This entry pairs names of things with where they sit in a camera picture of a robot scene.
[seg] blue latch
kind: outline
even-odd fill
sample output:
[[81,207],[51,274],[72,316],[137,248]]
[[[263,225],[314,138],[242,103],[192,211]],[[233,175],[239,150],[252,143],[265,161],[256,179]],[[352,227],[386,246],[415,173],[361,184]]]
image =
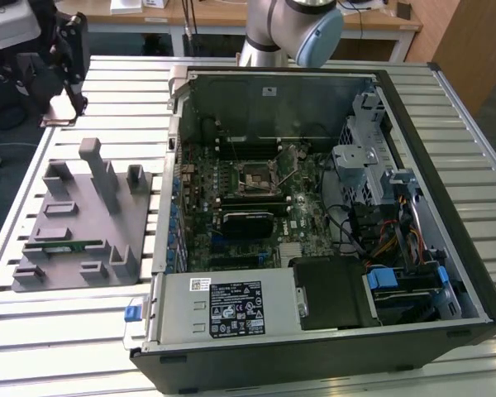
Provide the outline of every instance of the blue latch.
[[443,285],[448,284],[450,278],[448,277],[448,273],[446,272],[445,266],[439,266],[437,272],[439,273],[439,278],[441,279]]
[[125,308],[125,323],[141,321],[141,305],[127,306]]
[[371,289],[398,287],[397,277],[395,277],[394,270],[387,267],[373,269],[367,275],[367,282],[369,283]]

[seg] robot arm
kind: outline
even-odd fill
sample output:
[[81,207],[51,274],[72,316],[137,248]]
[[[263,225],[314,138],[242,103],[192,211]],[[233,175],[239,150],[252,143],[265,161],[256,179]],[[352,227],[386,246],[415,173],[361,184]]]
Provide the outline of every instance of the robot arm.
[[[0,80],[14,81],[21,93],[33,98],[41,113],[52,113],[52,121],[60,125],[73,123],[87,105],[81,94],[90,65],[86,32],[83,14],[58,12],[53,0],[0,0]],[[22,54],[38,54],[54,70],[74,108],[74,116],[59,117],[48,99],[34,93],[36,75],[32,68],[22,65]]]
[[335,0],[250,0],[241,66],[321,67],[343,30]]

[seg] green circuit board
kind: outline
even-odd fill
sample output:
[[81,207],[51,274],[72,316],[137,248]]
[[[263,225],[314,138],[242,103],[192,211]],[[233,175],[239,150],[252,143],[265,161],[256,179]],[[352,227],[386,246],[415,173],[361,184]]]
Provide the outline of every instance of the green circuit board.
[[[235,270],[234,265],[220,266],[219,269],[212,265],[212,259],[254,256],[259,258],[259,268],[280,267],[279,244],[286,242],[299,242],[303,256],[334,253],[331,233],[316,191],[322,157],[319,154],[305,154],[298,160],[290,155],[292,149],[289,147],[284,151],[271,164],[261,160],[220,160],[211,147],[191,147],[184,151],[182,169],[191,171],[182,175],[188,271]],[[283,182],[267,188],[265,181],[274,177]],[[246,178],[250,183],[246,182],[243,186],[240,180]],[[266,203],[264,197],[270,190],[278,192],[286,200],[286,203],[280,201],[275,205],[287,208],[285,213],[274,215],[271,237],[233,242],[225,239],[219,228],[221,216],[233,211],[272,208],[274,203]],[[231,208],[217,202],[217,199],[235,198],[242,194],[260,194],[263,204],[251,202]]]

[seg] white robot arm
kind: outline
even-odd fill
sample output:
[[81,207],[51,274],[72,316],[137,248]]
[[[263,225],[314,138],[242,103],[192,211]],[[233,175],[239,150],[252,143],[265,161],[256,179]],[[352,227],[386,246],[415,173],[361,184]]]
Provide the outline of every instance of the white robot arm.
[[344,21],[335,0],[250,0],[241,66],[303,68],[329,60]]

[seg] electronic equipment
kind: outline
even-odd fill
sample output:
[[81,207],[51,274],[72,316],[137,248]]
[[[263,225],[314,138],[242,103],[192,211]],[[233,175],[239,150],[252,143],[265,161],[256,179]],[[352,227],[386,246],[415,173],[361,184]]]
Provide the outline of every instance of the electronic equipment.
[[161,392],[411,370],[496,334],[496,289],[384,71],[176,66],[170,89],[131,350]]

